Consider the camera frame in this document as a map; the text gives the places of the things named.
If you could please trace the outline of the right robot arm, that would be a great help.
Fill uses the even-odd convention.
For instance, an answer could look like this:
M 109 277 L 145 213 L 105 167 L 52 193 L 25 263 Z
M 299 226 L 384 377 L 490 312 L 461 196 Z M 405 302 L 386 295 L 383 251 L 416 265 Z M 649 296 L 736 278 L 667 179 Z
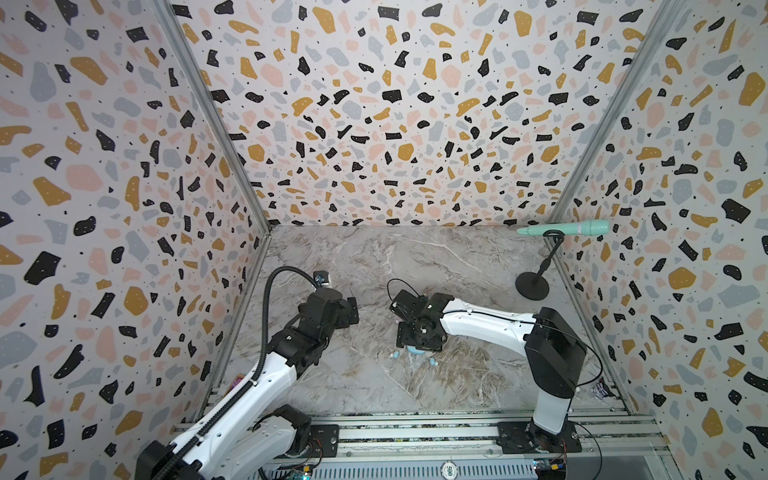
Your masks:
M 396 344 L 440 352 L 452 336 L 489 342 L 525 357 L 538 387 L 532 417 L 535 432 L 558 435 L 566 423 L 588 353 L 554 309 L 514 313 L 467 303 L 449 294 L 416 296 L 407 290 L 391 299 L 400 322 Z

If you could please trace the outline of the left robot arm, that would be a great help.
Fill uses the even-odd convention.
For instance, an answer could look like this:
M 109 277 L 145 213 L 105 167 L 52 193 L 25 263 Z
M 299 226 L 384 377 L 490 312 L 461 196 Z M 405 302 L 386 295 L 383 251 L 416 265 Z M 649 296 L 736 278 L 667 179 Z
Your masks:
M 311 419 L 290 405 L 268 409 L 311 366 L 335 331 L 359 322 L 357 301 L 321 287 L 298 307 L 257 364 L 201 420 L 139 455 L 138 479 L 246 479 L 276 458 L 311 458 Z

